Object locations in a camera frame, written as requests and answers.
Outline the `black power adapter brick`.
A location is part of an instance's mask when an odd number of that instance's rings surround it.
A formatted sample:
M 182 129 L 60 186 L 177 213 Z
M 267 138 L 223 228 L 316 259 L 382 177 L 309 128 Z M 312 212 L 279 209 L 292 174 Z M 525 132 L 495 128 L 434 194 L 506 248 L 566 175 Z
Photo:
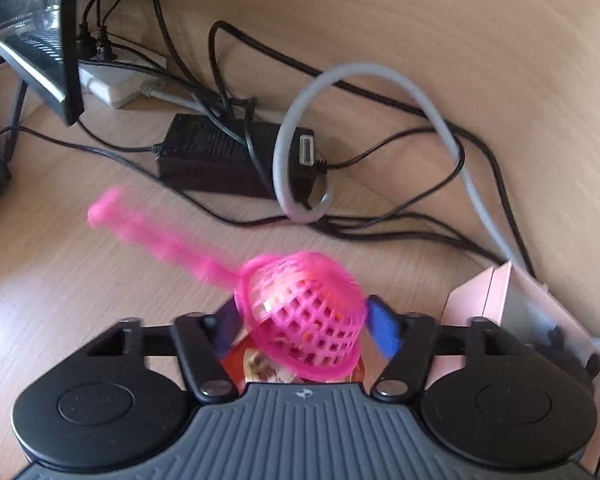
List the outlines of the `black power adapter brick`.
M 157 154 L 158 176 L 184 191 L 270 198 L 279 126 L 254 122 L 247 148 L 201 115 L 177 114 Z

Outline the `red snack packet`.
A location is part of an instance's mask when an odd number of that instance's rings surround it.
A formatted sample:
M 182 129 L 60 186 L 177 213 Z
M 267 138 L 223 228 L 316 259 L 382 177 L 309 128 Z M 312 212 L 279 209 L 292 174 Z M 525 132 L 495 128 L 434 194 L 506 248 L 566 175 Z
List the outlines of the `red snack packet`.
M 240 330 L 221 364 L 240 393 L 250 382 L 271 384 L 314 384 L 288 367 L 270 359 L 252 340 L 250 333 Z

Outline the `pink plastic toy strainer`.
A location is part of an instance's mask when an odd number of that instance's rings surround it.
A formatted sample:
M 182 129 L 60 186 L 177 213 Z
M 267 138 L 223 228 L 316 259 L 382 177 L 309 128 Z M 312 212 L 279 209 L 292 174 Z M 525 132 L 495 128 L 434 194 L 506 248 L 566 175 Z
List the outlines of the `pink plastic toy strainer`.
M 358 366 L 366 304 L 361 287 L 337 261 L 318 252 L 295 252 L 260 255 L 230 268 L 125 205 L 120 188 L 110 188 L 88 207 L 87 222 L 180 266 L 198 281 L 230 289 L 252 341 L 299 377 L 331 382 Z

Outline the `pink cardboard box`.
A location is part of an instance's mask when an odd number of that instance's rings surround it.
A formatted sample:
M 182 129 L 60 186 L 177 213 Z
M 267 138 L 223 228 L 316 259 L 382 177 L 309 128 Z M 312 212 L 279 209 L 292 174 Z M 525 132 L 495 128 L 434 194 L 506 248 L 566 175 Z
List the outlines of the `pink cardboard box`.
M 491 266 L 454 289 L 441 315 L 444 325 L 464 326 L 481 316 L 508 330 L 525 344 L 549 344 L 548 332 L 562 330 L 566 349 L 581 364 L 600 356 L 600 346 L 586 329 L 554 298 L 546 286 L 511 262 Z M 592 379 L 597 426 L 580 464 L 600 478 L 600 372 Z

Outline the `white power strip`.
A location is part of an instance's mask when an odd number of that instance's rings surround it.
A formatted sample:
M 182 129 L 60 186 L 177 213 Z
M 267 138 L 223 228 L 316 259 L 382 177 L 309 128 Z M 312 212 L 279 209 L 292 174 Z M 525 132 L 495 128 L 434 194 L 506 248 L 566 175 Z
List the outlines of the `white power strip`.
M 149 67 L 138 55 L 129 51 L 114 49 L 118 58 L 116 63 L 130 63 Z M 166 58 L 157 53 L 140 49 L 151 61 L 162 68 L 166 68 Z M 135 100 L 142 92 L 145 84 L 158 84 L 159 78 L 135 70 L 111 68 L 99 65 L 90 65 L 79 62 L 80 83 L 88 92 L 112 108 L 124 107 Z

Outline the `black plush toy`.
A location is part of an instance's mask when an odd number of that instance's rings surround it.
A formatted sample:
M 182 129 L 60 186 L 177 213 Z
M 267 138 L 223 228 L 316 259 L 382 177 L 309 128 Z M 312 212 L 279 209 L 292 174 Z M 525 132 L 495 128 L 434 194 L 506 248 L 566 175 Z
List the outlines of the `black plush toy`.
M 564 373 L 590 391 L 594 390 L 593 380 L 600 374 L 600 354 L 593 352 L 583 364 L 567 347 L 565 332 L 558 325 L 546 333 L 547 344 L 532 344 L 532 348 L 552 362 Z

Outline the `black computer monitor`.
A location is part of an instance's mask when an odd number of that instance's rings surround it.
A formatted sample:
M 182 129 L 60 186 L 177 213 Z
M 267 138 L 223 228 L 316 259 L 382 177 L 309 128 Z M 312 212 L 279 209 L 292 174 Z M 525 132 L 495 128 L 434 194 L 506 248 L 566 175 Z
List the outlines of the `black computer monitor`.
M 78 120 L 76 0 L 0 0 L 0 55 L 66 125 Z

